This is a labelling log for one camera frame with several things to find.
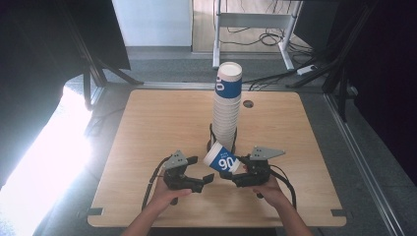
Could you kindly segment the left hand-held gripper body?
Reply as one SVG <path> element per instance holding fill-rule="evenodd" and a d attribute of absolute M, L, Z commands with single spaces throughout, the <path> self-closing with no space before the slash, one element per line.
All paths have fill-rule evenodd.
<path fill-rule="evenodd" d="M 204 182 L 185 174 L 189 166 L 186 158 L 181 150 L 176 150 L 163 164 L 163 181 L 170 190 L 190 189 L 193 193 L 200 193 Z"/>

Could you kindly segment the white partition panel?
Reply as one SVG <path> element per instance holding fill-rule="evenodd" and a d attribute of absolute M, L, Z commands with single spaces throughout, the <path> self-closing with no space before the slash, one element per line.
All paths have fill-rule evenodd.
<path fill-rule="evenodd" d="M 192 0 L 112 0 L 126 46 L 191 46 Z"/>

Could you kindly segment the white metal desk frame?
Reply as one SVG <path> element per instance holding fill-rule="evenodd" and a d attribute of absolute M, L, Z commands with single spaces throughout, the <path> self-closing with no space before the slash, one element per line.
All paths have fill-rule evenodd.
<path fill-rule="evenodd" d="M 278 44 L 282 60 L 288 71 L 295 68 L 288 54 L 287 48 L 291 34 L 299 15 L 302 1 L 295 1 L 290 14 L 252 14 L 252 13 L 226 13 L 221 11 L 221 0 L 214 0 L 214 42 L 212 50 L 212 67 L 217 69 L 220 65 L 220 29 L 221 28 L 252 28 L 252 29 L 280 29 L 284 30 L 283 40 Z"/>

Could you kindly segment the black metal stand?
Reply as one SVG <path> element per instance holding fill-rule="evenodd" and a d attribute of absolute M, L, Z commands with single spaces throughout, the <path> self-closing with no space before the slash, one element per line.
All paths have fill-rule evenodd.
<path fill-rule="evenodd" d="M 336 36 L 334 42 L 324 49 L 323 55 L 330 58 L 328 63 L 322 68 L 307 74 L 301 81 L 287 85 L 290 89 L 301 88 L 327 74 L 328 77 L 322 85 L 322 91 L 324 94 L 328 94 L 338 89 L 336 108 L 338 117 L 343 122 L 346 121 L 345 105 L 348 98 L 346 68 L 353 59 L 353 47 L 357 44 L 365 25 L 379 3 L 379 0 L 358 1 L 355 12 L 351 15 L 344 28 Z"/>

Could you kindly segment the blue and white paper cup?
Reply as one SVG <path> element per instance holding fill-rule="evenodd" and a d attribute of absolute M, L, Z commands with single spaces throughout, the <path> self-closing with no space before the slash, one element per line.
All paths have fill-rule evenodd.
<path fill-rule="evenodd" d="M 215 142 L 204 158 L 204 164 L 218 172 L 234 173 L 240 161 L 222 144 Z"/>

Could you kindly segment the black tripod stand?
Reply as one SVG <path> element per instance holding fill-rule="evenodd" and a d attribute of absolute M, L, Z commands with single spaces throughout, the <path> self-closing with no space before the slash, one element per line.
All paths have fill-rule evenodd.
<path fill-rule="evenodd" d="M 71 37 L 74 40 L 75 45 L 80 53 L 81 60 L 83 62 L 83 90 L 85 106 L 88 110 L 93 110 L 93 100 L 100 97 L 101 91 L 106 87 L 107 79 L 103 70 L 107 69 L 123 81 L 131 85 L 143 85 L 144 82 L 137 81 L 126 73 L 119 69 L 110 67 L 96 56 L 90 54 L 89 49 L 79 31 L 79 28 L 74 21 L 66 0 L 59 0 L 57 5 L 59 6 L 65 22 L 70 31 Z"/>

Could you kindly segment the person's left hand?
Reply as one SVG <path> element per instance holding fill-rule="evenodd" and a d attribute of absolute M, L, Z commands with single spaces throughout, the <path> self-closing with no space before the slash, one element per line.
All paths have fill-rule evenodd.
<path fill-rule="evenodd" d="M 170 206 L 174 199 L 189 196 L 191 193 L 192 191 L 190 189 L 170 190 L 164 183 L 163 178 L 158 177 L 147 208 L 156 215 L 159 215 Z"/>

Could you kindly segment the white power strip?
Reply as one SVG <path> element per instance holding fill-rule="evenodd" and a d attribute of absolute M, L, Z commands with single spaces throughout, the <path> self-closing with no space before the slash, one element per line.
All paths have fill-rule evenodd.
<path fill-rule="evenodd" d="M 300 68 L 300 69 L 298 69 L 298 70 L 297 70 L 297 75 L 298 75 L 298 76 L 302 76 L 302 75 L 305 75 L 305 74 L 311 73 L 311 72 L 313 72 L 313 71 L 315 71 L 315 70 L 317 70 L 317 69 L 318 69 L 318 68 L 317 68 L 317 66 L 315 66 L 315 65 L 305 66 L 305 67 Z"/>

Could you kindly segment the person's right hand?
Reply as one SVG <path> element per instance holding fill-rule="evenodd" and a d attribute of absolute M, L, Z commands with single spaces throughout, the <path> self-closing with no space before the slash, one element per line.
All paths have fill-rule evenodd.
<path fill-rule="evenodd" d="M 267 203 L 274 207 L 278 213 L 285 212 L 288 208 L 292 208 L 290 201 L 282 193 L 278 182 L 273 175 L 260 186 L 249 186 L 255 194 L 261 194 Z"/>

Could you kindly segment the black curtain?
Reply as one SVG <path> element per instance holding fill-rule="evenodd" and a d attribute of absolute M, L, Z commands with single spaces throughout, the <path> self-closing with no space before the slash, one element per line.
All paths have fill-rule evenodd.
<path fill-rule="evenodd" d="M 59 0 L 0 0 L 0 189 L 83 74 Z M 112 0 L 66 0 L 91 55 L 129 69 Z"/>
<path fill-rule="evenodd" d="M 336 0 L 339 30 L 373 9 L 349 52 L 354 103 L 417 186 L 417 0 Z"/>

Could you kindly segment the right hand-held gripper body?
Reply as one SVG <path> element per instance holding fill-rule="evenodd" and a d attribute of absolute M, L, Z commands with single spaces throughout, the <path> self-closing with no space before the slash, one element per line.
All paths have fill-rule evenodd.
<path fill-rule="evenodd" d="M 284 155 L 282 149 L 255 146 L 251 153 L 247 154 L 251 160 L 251 165 L 246 166 L 245 173 L 233 174 L 231 181 L 237 187 L 260 186 L 264 184 L 270 176 L 268 161 L 271 158 Z"/>

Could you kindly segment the stack of white paper cups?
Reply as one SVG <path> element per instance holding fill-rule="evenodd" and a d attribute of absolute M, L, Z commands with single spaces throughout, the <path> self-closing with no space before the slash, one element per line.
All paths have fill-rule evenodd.
<path fill-rule="evenodd" d="M 228 150 L 233 150 L 237 136 L 241 91 L 242 67 L 235 62 L 222 63 L 214 85 L 211 130 Z"/>

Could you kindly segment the black wire cup holder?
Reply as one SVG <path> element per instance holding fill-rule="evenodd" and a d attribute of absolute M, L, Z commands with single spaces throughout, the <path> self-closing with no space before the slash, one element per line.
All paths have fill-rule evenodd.
<path fill-rule="evenodd" d="M 234 133 L 233 133 L 233 139 L 232 139 L 231 146 L 228 149 L 233 154 L 235 153 L 235 150 L 236 150 L 236 145 L 235 144 L 236 144 L 236 140 L 237 140 L 237 135 L 238 135 L 238 129 L 236 128 Z M 211 149 L 211 147 L 213 146 L 213 144 L 216 141 L 217 141 L 217 138 L 216 138 L 216 135 L 213 131 L 212 123 L 210 123 L 209 124 L 209 140 L 207 142 L 207 147 L 206 147 L 207 152 L 209 152 L 209 150 Z"/>

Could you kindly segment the metal floor rail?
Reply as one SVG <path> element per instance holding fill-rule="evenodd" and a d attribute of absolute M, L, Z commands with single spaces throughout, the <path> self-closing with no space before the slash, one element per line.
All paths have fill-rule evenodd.
<path fill-rule="evenodd" d="M 344 122 L 338 113 L 336 101 L 331 94 L 324 94 L 324 99 L 328 105 L 330 113 L 344 138 L 351 156 L 361 174 L 361 177 L 371 195 L 371 198 L 387 228 L 390 236 L 405 236 L 396 214 L 394 213 L 390 203 L 387 200 L 381 185 L 377 181 L 373 171 L 371 170 L 365 155 L 359 148 L 359 145 L 353 136 L 348 124 Z"/>

